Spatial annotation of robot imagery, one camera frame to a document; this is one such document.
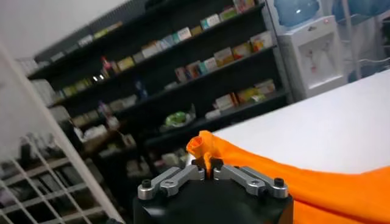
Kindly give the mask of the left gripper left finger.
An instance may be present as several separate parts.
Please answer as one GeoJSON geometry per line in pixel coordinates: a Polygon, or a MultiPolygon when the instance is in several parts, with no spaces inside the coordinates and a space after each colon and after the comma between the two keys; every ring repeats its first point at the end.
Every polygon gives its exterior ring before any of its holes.
{"type": "Polygon", "coordinates": [[[153,179],[141,182],[137,189],[139,200],[163,200],[177,195],[180,188],[189,181],[205,179],[205,162],[202,158],[193,159],[184,168],[171,167],[153,179]]]}

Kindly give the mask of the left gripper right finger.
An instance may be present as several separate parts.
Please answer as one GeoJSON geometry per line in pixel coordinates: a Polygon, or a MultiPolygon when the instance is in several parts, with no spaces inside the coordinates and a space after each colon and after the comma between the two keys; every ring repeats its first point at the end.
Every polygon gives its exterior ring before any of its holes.
{"type": "Polygon", "coordinates": [[[249,195],[288,198],[288,185],[284,179],[268,177],[249,166],[228,165],[222,159],[212,158],[211,171],[215,182],[233,184],[249,195]]]}

